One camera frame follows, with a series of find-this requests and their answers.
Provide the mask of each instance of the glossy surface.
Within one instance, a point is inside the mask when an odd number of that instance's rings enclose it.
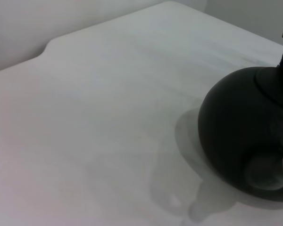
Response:
[[[283,204],[224,183],[197,134],[217,81],[282,53],[168,2],[1,71],[0,226],[283,226]]]

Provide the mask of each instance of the kettle spout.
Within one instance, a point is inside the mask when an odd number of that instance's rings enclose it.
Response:
[[[283,187],[283,157],[275,154],[259,154],[246,165],[247,183],[261,190],[278,190]]]

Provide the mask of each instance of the white table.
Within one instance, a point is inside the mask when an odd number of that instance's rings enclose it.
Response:
[[[218,80],[282,53],[167,2],[1,71],[0,226],[283,226],[283,203],[224,183],[197,137]]]

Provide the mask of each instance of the white wall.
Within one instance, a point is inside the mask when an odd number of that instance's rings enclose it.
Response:
[[[164,0],[0,0],[0,70],[49,40]],[[283,0],[177,0],[283,44]]]

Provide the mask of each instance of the black kettle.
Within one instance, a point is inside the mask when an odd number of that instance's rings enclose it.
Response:
[[[218,173],[251,195],[283,202],[283,57],[227,75],[200,108],[201,145]]]

